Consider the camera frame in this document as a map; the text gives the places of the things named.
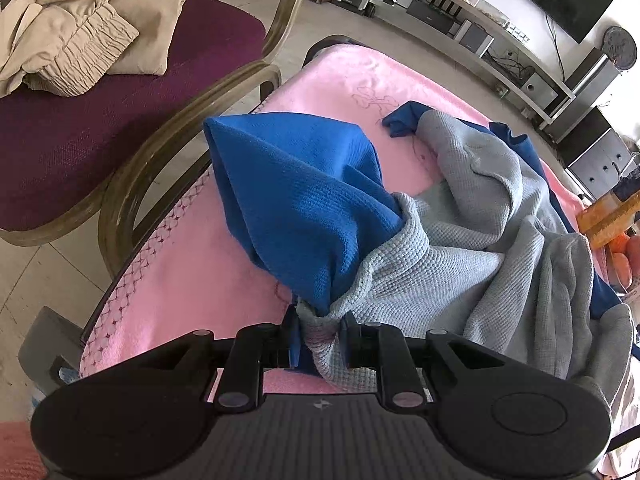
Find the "red fabric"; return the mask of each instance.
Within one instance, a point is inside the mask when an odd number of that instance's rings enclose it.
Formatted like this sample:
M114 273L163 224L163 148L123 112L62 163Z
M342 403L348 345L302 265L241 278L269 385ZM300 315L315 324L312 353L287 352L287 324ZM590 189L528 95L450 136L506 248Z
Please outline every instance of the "red fabric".
M0 99L0 228L29 230L80 202L166 120L262 57L264 26L217 0L186 0L163 76L108 75L86 94L26 86Z
M40 480L46 470L31 441L27 422L0 422L0 478Z

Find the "white wall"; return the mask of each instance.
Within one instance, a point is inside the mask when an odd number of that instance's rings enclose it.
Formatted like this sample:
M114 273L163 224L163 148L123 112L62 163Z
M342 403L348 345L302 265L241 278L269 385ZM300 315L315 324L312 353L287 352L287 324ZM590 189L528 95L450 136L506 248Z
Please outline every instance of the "white wall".
M545 13L530 0L486 0L507 15L530 37L527 47L538 56L550 72L561 76L553 40L545 21ZM582 43L576 43L559 25L556 25L558 49L568 76L595 46L602 46L602 35L611 25L626 28L640 44L640 0L613 0ZM640 61L622 74L609 87L601 108L609 123L619 132L640 139Z

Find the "blue fabric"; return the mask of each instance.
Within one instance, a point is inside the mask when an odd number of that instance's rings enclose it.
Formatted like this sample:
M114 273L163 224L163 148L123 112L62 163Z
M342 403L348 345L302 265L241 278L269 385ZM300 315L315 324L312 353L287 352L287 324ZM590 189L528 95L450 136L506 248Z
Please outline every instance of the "blue fabric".
M204 131L229 231L325 316L404 223L373 145L354 124L306 114L208 118Z
M423 105L415 101L408 101L382 119L382 124L389 129L392 137L413 135L418 127L418 121L422 114L431 109L432 108L427 105ZM536 153L536 149L533 147L533 143L531 142L531 139L529 139L529 136L520 135L518 137L513 137L511 129L503 123L489 123L489 128L487 129L484 126L470 123L469 121L462 122L480 132L494 135L501 139L505 144L507 144L507 146L516 152L533 171L539 174L539 176L544 178L546 181L545 172L542 169L540 158ZM554 192L551 191L551 188L549 189L549 199L551 205L562 220L564 227L566 227L566 230L570 233L575 233L574 228L560 207L558 197L556 197ZM590 311L591 317L599 319L607 310L621 302L609 284L604 282L597 272L594 271L593 274L593 292L591 294ZM638 347L634 346L632 348L632 352L640 358L640 349Z

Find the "tv stand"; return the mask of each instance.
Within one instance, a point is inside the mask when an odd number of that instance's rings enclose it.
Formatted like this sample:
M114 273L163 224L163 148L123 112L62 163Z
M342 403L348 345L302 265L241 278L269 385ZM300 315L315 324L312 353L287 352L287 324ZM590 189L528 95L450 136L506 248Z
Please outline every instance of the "tv stand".
M498 23L495 23L487 15L466 3L464 0L449 1L460 7L455 17L458 22L469 20L482 27L487 34L495 38L494 41L499 42L503 46L508 44L508 49L515 53L518 62L525 67L530 67L530 73L538 74L558 96L566 99L566 105L575 99L575 94L561 79L549 72L544 63L537 58L535 54ZM398 3L390 4L384 0L369 0L369 4L372 6L370 9L374 9L374 12L371 14L374 14L376 18L403 30L411 36L429 44L436 50L439 50L447 57L450 57L455 62L460 63L460 65L476 74L491 88L496 89L497 92L498 90L502 92L506 91L504 99L513 104L519 111L529 116L529 118L538 115L542 118L543 124L552 124L566 107L564 106L557 110L556 113L549 115L522 90L517 82L514 82L512 77L506 74L504 70L495 66L495 63L493 63L491 59L488 59L486 55L484 57L478 56L475 52L468 50L462 44L455 41L452 34L441 32L423 20L410 15L407 13L407 10Z

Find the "chair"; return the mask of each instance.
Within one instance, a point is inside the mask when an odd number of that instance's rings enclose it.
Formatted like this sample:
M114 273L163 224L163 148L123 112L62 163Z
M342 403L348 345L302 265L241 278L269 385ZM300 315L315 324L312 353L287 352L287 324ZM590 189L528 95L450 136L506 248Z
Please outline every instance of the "chair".
M186 0L163 76L105 76L74 98L22 86L0 99L0 238L18 246L50 242L102 208L100 248L116 272L114 262L134 244L148 186L203 118L258 86L263 95L279 86L270 62L301 2L280 0L265 35L240 9ZM130 235L116 247L125 226Z

